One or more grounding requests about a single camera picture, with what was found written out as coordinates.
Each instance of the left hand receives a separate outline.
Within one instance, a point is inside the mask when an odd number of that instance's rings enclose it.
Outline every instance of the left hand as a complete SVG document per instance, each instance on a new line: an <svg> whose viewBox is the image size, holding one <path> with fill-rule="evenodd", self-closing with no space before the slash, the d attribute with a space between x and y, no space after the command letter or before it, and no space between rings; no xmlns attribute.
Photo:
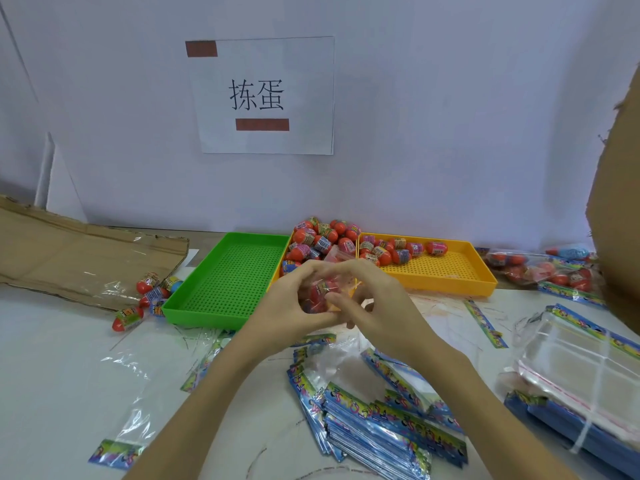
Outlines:
<svg viewBox="0 0 640 480"><path fill-rule="evenodd" d="M247 341L260 360L281 352L309 333L343 323L339 312L308 314L298 303L298 290L329 263L309 260L274 284L233 342Z"/></svg>

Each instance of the paper sign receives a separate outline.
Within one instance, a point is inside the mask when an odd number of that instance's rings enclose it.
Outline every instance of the paper sign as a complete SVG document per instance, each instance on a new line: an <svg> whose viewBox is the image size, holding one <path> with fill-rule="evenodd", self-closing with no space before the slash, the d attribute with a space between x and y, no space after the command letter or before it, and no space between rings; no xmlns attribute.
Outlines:
<svg viewBox="0 0 640 480"><path fill-rule="evenodd" d="M333 154L333 37L186 42L204 153Z"/></svg>

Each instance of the forearm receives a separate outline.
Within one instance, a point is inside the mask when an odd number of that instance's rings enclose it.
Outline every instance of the forearm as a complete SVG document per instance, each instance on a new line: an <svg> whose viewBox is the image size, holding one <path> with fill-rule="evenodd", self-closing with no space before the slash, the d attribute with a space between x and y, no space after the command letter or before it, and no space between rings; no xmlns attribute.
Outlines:
<svg viewBox="0 0 640 480"><path fill-rule="evenodd" d="M496 480L571 479L577 476L493 395L468 358L444 342L416 354L415 369L429 377Z"/></svg>
<svg viewBox="0 0 640 480"><path fill-rule="evenodd" d="M209 366L125 480L195 480L238 388L258 364L242 338L231 340Z"/></svg>

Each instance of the hand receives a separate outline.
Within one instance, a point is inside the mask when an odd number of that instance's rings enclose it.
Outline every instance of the hand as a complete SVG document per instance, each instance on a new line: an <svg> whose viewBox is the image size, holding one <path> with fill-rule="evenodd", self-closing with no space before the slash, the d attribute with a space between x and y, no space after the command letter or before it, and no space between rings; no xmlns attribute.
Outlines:
<svg viewBox="0 0 640 480"><path fill-rule="evenodd" d="M354 322L364 336L382 352L411 365L416 356L442 340L424 320L409 295L395 278L365 259L334 264L323 275L350 274L363 281L353 298L327 293L326 300L340 308L343 321ZM362 307L365 299L374 302Z"/></svg>
<svg viewBox="0 0 640 480"><path fill-rule="evenodd" d="M262 360L313 331L343 323L340 313L308 314L298 303L300 288L330 266L329 263L309 260L272 284L231 343L247 340L252 351L258 353Z"/></svg>

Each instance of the green plastic tray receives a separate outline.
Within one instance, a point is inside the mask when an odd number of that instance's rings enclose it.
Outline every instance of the green plastic tray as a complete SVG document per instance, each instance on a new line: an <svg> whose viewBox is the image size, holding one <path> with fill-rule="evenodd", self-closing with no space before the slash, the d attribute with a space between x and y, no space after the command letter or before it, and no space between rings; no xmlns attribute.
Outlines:
<svg viewBox="0 0 640 480"><path fill-rule="evenodd" d="M170 323L239 330L267 290L288 235L230 232L163 306Z"/></svg>

